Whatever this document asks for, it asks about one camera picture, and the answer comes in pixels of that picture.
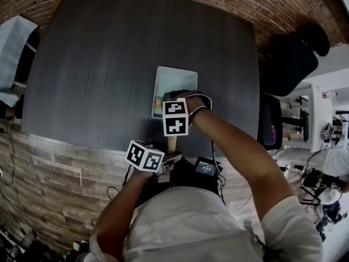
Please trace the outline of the yellow sponge cloth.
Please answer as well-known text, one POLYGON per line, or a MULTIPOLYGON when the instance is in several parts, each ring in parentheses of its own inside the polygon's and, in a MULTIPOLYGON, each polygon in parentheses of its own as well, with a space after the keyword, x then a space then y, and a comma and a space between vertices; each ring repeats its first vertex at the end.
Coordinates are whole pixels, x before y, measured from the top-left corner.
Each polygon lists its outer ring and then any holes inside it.
POLYGON ((155 96, 154 104, 153 104, 153 114, 162 115, 162 112, 163 112, 163 98, 155 96))

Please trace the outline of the person's right hand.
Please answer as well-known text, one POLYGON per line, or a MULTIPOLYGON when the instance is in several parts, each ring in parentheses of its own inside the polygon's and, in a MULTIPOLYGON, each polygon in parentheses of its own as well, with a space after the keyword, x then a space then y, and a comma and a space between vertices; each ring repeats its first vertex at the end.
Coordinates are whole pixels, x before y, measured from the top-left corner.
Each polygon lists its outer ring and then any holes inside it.
POLYGON ((207 109, 199 96, 186 97, 186 105, 189 116, 192 116, 197 110, 207 109))

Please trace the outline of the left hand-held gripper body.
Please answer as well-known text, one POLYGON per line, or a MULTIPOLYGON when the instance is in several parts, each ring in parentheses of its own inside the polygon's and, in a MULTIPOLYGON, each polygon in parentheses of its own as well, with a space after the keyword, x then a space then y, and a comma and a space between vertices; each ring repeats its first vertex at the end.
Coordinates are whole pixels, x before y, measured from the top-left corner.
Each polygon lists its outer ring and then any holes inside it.
POLYGON ((159 176, 165 153, 141 141, 131 140, 124 160, 139 171, 159 176))

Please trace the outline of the person's black trousers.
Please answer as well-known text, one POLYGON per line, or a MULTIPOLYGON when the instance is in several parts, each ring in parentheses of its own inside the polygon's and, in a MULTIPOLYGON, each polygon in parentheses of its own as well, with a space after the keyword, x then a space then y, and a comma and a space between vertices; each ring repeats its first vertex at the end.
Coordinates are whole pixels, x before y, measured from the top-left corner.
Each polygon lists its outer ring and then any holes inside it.
MULTIPOLYGON (((222 171, 222 167, 217 168, 217 173, 222 171)), ((195 187, 219 194, 218 175, 210 177, 195 172, 195 164, 191 164, 185 158, 174 164, 170 171, 170 180, 168 182, 159 182, 158 177, 153 176, 146 182, 136 206, 144 204, 146 201, 173 187, 195 187)))

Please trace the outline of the person's right forearm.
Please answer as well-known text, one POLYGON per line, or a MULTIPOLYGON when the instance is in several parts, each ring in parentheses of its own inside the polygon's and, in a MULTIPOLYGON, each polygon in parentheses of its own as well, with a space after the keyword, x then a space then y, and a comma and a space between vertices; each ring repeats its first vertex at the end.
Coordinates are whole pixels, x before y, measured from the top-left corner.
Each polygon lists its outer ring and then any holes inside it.
POLYGON ((259 219, 277 203, 293 195, 293 190, 277 163, 250 135, 202 110, 193 119, 223 152, 230 164, 249 184, 259 219))

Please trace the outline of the person's left forearm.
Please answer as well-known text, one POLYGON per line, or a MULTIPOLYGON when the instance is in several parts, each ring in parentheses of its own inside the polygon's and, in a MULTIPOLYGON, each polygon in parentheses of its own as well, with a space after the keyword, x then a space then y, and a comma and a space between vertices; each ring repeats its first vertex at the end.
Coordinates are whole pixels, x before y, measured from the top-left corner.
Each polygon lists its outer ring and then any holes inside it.
POLYGON ((95 233, 103 253, 121 260, 123 243, 129 232, 134 209, 152 172, 135 169, 121 191, 104 208, 98 218, 95 233))

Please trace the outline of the black office chair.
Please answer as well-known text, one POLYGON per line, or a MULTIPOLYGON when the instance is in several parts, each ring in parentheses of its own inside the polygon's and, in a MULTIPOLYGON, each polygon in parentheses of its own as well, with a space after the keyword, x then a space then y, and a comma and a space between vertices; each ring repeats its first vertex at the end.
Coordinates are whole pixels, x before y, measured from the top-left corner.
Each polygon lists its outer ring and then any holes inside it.
POLYGON ((330 42, 322 27, 316 23, 306 25, 295 35, 279 37, 267 68, 260 75, 260 110, 258 142, 267 150, 280 149, 283 124, 296 126, 309 140, 309 118, 304 108, 299 118, 283 117, 279 97, 290 94, 318 67, 319 56, 326 56, 330 42), (276 142, 270 145, 270 129, 276 129, 276 142))

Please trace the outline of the light blue rectangular pan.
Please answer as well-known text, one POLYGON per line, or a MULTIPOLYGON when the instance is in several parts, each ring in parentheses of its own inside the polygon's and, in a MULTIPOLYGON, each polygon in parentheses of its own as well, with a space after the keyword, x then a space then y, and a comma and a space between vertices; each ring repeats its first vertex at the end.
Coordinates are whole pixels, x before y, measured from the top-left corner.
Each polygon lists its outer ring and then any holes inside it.
MULTIPOLYGON (((177 69, 159 66, 155 78, 154 97, 163 97, 164 93, 189 90, 193 91, 197 87, 197 73, 189 70, 177 69)), ((163 120, 162 115, 154 115, 152 107, 152 117, 163 120)), ((176 142, 178 136, 167 137, 167 151, 172 153, 176 151, 176 142)))

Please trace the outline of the person's white shirt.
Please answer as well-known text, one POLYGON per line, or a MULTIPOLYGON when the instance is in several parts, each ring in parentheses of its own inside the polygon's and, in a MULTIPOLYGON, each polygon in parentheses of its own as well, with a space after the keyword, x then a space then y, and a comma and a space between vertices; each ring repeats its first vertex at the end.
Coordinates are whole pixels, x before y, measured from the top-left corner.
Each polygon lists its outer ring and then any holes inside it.
POLYGON ((322 262, 322 240, 295 196, 263 217, 264 242, 207 190, 174 187, 136 209, 125 262, 322 262))

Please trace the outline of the white desk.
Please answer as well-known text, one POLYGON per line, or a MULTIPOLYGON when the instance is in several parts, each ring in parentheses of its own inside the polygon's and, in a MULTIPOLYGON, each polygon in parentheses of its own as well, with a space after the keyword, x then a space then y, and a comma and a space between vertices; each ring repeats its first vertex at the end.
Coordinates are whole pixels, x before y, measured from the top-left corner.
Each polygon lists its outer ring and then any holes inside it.
POLYGON ((317 152, 322 146, 320 132, 327 123, 332 123, 335 110, 331 98, 324 99, 322 91, 316 86, 310 85, 306 88, 295 89, 285 97, 279 99, 289 99, 301 96, 308 97, 306 108, 308 109, 309 118, 309 140, 293 139, 283 140, 282 145, 288 147, 304 148, 310 152, 317 152))

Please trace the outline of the pale cloth covered table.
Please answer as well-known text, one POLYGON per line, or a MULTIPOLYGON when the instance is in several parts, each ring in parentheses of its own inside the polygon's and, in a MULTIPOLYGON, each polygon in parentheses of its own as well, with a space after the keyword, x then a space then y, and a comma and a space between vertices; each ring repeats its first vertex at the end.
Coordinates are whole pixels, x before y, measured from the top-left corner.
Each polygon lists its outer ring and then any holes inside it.
POLYGON ((38 25, 17 15, 0 25, 0 101, 12 107, 19 100, 13 93, 17 66, 25 46, 36 51, 28 38, 38 25))

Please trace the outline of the black screen device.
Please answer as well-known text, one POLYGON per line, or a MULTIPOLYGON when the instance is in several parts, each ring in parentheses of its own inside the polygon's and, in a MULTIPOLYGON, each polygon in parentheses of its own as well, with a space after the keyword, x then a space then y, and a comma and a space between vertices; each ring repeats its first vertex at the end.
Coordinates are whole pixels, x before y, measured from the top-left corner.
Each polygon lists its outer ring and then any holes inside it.
POLYGON ((214 161, 205 157, 197 158, 197 161, 195 163, 195 172, 210 177, 217 177, 218 175, 214 161))

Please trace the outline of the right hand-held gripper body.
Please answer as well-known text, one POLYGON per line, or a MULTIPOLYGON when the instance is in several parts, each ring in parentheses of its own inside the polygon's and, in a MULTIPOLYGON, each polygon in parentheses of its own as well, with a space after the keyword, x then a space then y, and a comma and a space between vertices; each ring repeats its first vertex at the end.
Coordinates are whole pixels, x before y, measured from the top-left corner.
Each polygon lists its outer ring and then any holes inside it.
POLYGON ((201 110, 189 116, 186 97, 199 96, 208 110, 212 109, 212 100, 200 91, 178 90, 175 101, 163 101, 163 127, 164 136, 188 135, 192 119, 201 110))

